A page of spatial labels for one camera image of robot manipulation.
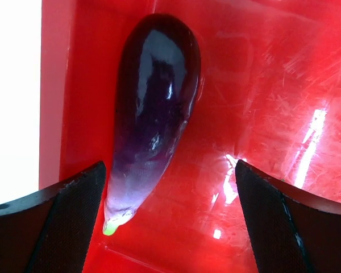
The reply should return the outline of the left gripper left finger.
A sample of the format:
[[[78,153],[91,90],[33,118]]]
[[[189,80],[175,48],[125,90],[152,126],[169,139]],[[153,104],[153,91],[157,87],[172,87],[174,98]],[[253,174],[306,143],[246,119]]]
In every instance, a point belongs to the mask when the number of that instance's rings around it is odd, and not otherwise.
[[[0,204],[0,272],[82,272],[105,181],[98,162]]]

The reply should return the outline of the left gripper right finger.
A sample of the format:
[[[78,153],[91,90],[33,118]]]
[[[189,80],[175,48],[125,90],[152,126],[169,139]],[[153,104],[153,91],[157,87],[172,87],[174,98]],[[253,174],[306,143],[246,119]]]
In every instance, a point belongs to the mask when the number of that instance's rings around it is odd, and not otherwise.
[[[243,160],[235,177],[258,272],[341,272],[341,203]]]

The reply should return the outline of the purple eggplant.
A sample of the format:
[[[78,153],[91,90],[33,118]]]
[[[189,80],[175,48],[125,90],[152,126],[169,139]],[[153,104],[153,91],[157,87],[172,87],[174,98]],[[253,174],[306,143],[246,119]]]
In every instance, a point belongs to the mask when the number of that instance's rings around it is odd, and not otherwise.
[[[136,214],[173,158],[196,101],[201,53],[191,29],[168,14],[144,17],[121,55],[104,235]]]

